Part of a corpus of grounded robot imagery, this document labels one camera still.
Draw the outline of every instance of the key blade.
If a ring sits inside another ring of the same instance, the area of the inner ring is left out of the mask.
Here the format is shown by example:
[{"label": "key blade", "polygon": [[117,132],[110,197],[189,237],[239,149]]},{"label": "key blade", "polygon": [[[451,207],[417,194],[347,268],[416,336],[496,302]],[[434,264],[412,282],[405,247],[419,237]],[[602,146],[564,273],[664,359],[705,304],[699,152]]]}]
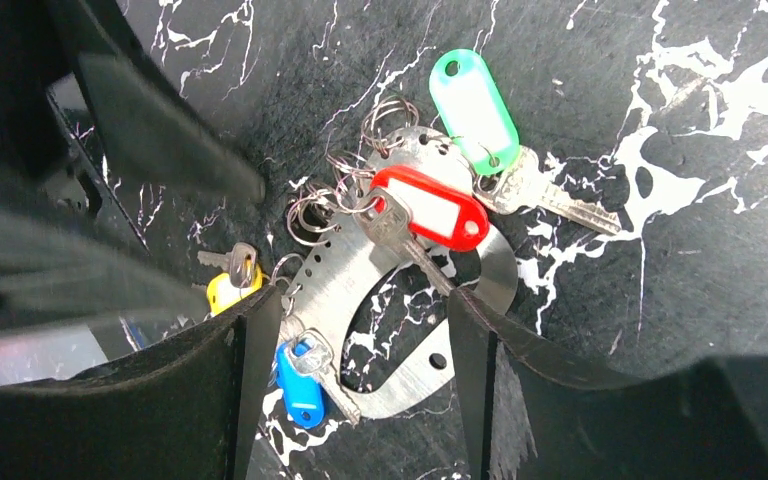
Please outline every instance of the key blade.
[{"label": "key blade", "polygon": [[360,423],[361,411],[357,404],[349,397],[349,395],[343,391],[343,387],[340,386],[340,382],[334,372],[334,367],[329,365],[324,371],[319,371],[313,375],[313,378],[322,386],[325,393],[331,397],[334,404],[340,412],[345,415],[346,419],[352,425]]},{"label": "key blade", "polygon": [[622,231],[620,217],[616,213],[609,213],[595,203],[573,200],[564,189],[548,179],[546,181],[542,195],[535,202],[536,206],[605,235],[616,235]]},{"label": "key blade", "polygon": [[196,258],[199,263],[205,267],[221,268],[223,272],[228,270],[228,256],[224,253],[205,252],[204,250],[200,250],[196,254]]},{"label": "key blade", "polygon": [[428,282],[431,286],[437,289],[437,291],[440,292],[440,295],[448,297],[452,290],[455,289],[455,285],[449,280],[449,277],[443,273],[440,267],[434,263],[434,260],[425,253],[425,248],[413,240],[405,242],[404,245],[402,245],[402,248],[405,253],[407,253],[408,257],[413,260],[413,263],[417,264],[419,269],[422,270],[422,273],[428,277]]}]

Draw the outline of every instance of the red key tag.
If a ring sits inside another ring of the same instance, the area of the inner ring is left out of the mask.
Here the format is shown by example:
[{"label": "red key tag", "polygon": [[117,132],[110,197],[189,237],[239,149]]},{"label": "red key tag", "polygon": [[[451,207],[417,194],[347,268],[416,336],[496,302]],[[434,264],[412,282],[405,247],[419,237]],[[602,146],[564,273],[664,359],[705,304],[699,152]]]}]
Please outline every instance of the red key tag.
[{"label": "red key tag", "polygon": [[370,183],[370,189],[375,187],[386,188],[410,207],[412,232],[455,252],[475,249],[490,232],[487,212],[477,200],[410,167],[380,170]]}]

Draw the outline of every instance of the keychain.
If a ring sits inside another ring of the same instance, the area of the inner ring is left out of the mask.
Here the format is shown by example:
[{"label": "keychain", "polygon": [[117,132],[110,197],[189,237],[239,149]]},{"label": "keychain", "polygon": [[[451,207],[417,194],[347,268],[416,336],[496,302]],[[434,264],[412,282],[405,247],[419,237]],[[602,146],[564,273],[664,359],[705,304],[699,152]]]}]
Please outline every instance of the keychain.
[{"label": "keychain", "polygon": [[[410,208],[410,231],[455,252],[474,250],[490,232],[481,203],[410,167],[382,169],[370,182],[375,187],[386,188]],[[375,208],[380,212],[384,205]]]},{"label": "keychain", "polygon": [[519,154],[519,134],[481,56],[452,50],[428,80],[440,119],[478,175],[505,170]]},{"label": "keychain", "polygon": [[296,358],[304,356],[310,347],[304,342],[297,342],[291,351],[289,343],[282,343],[275,352],[275,382],[284,390],[287,414],[300,427],[309,430],[325,418],[325,399],[316,380],[299,373],[290,360],[290,355]]},{"label": "keychain", "polygon": [[210,304],[210,314],[219,315],[228,307],[248,297],[263,286],[263,271],[260,265],[255,266],[251,285],[245,288],[237,288],[231,284],[231,276],[220,273],[207,284],[207,301]]}]

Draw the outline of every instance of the yellow key tag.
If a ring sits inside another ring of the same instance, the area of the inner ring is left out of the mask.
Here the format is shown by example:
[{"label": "yellow key tag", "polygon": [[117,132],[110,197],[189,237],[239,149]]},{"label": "yellow key tag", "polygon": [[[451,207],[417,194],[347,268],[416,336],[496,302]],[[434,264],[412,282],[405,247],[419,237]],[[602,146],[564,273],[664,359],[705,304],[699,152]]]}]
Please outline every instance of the yellow key tag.
[{"label": "yellow key tag", "polygon": [[219,315],[231,305],[248,297],[263,286],[263,271],[260,265],[255,267],[254,279],[247,288],[237,288],[231,285],[231,276],[220,273],[207,284],[207,301],[210,303],[211,316]]}]

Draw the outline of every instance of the black marble surface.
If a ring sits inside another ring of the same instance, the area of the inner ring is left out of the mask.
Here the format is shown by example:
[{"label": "black marble surface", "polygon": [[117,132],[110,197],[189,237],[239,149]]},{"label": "black marble surface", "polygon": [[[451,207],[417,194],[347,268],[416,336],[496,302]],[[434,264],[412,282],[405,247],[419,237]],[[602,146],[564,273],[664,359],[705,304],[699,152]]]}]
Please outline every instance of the black marble surface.
[{"label": "black marble surface", "polygon": [[[622,206],[626,226],[607,241],[540,209],[492,216],[519,259],[511,315],[644,377],[711,354],[768,354],[768,0],[120,5],[180,94],[269,181],[253,208],[135,184],[99,160],[149,250],[194,282],[211,274],[199,249],[247,241],[267,263],[304,253],[283,214],[300,181],[330,178],[326,149],[356,147],[361,118],[393,93],[442,129],[429,72],[444,52],[473,48],[521,143],[565,188]],[[380,385],[441,315],[414,267],[373,289],[344,381]],[[452,385],[396,418],[353,428],[333,415],[310,432],[275,391],[263,432],[279,461],[258,460],[256,478],[468,477]]]}]

